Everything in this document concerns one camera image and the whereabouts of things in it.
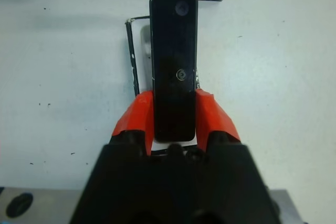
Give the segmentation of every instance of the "small circular lens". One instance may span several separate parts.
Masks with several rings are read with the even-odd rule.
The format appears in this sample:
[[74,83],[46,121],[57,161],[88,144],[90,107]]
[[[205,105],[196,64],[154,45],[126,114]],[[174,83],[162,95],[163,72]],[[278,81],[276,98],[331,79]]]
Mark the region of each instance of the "small circular lens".
[[189,12],[189,5],[186,1],[178,1],[178,3],[175,6],[175,11],[180,16],[185,16]]
[[179,69],[176,72],[176,77],[179,81],[184,81],[186,76],[187,76],[187,74],[185,73],[184,69]]

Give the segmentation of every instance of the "white background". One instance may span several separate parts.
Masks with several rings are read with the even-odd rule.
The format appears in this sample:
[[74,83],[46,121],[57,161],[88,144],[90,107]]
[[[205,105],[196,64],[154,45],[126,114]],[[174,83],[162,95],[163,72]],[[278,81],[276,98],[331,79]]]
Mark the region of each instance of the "white background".
[[[83,188],[134,98],[124,22],[148,2],[0,0],[1,185]],[[335,0],[199,4],[203,89],[310,224],[335,223],[335,17]]]

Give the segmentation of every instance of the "metal plate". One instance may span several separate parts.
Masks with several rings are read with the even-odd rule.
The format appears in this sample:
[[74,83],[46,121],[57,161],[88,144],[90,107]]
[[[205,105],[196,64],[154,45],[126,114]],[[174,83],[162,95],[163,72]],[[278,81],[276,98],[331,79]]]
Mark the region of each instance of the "metal plate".
[[[32,206],[22,216],[11,219],[6,208],[22,193],[32,193]],[[0,194],[0,224],[62,224],[69,223],[81,195],[79,190],[24,189],[7,187]],[[286,190],[271,190],[271,197],[280,207],[282,224],[303,224]]]

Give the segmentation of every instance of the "black smartphone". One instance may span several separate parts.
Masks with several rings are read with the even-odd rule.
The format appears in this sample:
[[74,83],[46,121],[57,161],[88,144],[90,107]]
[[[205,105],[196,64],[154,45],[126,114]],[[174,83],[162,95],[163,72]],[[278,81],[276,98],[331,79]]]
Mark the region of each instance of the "black smartphone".
[[195,136],[198,0],[150,0],[154,134],[159,142]]

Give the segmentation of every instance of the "phone camera lens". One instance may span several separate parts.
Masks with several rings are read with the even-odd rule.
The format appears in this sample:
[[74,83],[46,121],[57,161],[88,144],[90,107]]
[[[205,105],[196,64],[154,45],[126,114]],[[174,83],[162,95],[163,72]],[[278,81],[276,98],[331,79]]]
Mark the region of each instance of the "phone camera lens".
[[180,16],[185,16],[189,12],[189,5],[186,1],[178,1],[178,3],[175,6],[175,11]]

